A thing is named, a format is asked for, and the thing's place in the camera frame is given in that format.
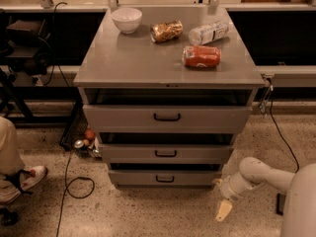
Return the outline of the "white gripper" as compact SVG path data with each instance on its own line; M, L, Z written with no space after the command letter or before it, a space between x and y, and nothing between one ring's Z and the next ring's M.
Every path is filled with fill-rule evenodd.
M246 180L239 172L224 179L214 179L212 182L219 186L219 191L225 198L217 206L215 220L218 222L222 222L230 213L233 207L231 201L240 199L242 194L256 187L254 183Z

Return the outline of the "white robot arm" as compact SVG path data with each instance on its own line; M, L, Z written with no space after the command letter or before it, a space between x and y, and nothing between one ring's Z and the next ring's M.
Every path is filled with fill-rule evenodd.
M234 175L212 182L219 186L222 196L216 221L222 222L228 216L233 202L242 194L268 184L285 194L280 237L316 237L315 163L291 173L275 169L257 158L246 157Z

